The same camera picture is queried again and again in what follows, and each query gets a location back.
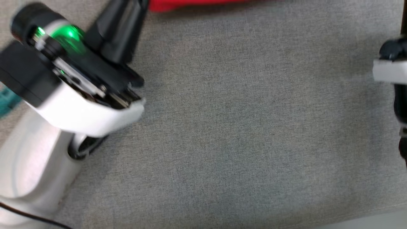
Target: red object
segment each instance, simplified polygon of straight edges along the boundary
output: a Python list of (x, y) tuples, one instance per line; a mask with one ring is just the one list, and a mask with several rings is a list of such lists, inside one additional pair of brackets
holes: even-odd
[(170, 11), (186, 5), (223, 4), (228, 2), (242, 2), (245, 0), (151, 0), (150, 10), (156, 12)]

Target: gray tablecloth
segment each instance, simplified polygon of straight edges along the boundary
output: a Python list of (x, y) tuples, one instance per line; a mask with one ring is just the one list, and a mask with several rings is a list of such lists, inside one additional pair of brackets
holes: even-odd
[[(47, 0), (86, 28), (105, 4)], [(18, 1), (1, 2), (1, 44)], [(310, 228), (405, 209), (393, 88), (372, 60), (403, 1), (251, 1), (149, 13), (142, 119), (84, 163), (75, 228)], [(1, 122), (3, 141), (26, 106)]]

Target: green light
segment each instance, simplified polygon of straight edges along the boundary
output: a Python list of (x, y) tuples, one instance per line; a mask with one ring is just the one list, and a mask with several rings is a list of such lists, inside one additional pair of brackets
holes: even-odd
[(41, 27), (37, 27), (37, 30), (35, 31), (35, 36), (41, 37), (45, 35), (45, 31)]
[(68, 53), (83, 54), (86, 52), (85, 45), (82, 43), (83, 31), (77, 26), (62, 26), (49, 36), (57, 40)]

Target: white plastic part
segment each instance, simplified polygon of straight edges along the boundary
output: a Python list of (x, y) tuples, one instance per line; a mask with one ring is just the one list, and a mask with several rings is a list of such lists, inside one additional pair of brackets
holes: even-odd
[(128, 108), (116, 110), (84, 99), (65, 83), (52, 93), (40, 107), (32, 107), (55, 127), (82, 133), (90, 137), (104, 137), (110, 132), (137, 121), (144, 111), (145, 99), (135, 101)]
[(376, 59), (373, 61), (373, 78), (394, 84), (407, 84), (407, 62)]
[[(82, 165), (67, 152), (73, 136), (29, 110), (0, 150), (0, 202), (36, 216), (53, 218)], [(1, 229), (47, 227), (0, 208)]]

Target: black cable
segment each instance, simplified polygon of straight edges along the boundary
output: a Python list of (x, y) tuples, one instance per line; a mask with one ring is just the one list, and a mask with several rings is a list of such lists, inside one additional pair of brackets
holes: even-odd
[(21, 215), (21, 216), (24, 216), (24, 217), (27, 217), (27, 218), (30, 218), (30, 219), (33, 219), (33, 220), (37, 220), (37, 221), (41, 221), (41, 222), (44, 222), (44, 223), (48, 223), (48, 224), (51, 224), (51, 225), (54, 225), (54, 226), (57, 226), (57, 227), (60, 227), (60, 228), (73, 229), (73, 228), (71, 228), (71, 227), (68, 227), (68, 226), (63, 225), (63, 224), (58, 223), (58, 222), (55, 222), (55, 221), (53, 221), (53, 220), (45, 219), (45, 218), (42, 218), (42, 217), (39, 217), (39, 216), (33, 216), (33, 215), (28, 214), (28, 213), (26, 213), (26, 212), (17, 210), (17, 209), (12, 208), (12, 207), (10, 207), (10, 206), (8, 206), (8, 205), (2, 203), (2, 202), (0, 202), (0, 207), (6, 209), (7, 211), (11, 211), (11, 212), (13, 212), (13, 213), (16, 213), (17, 215)]

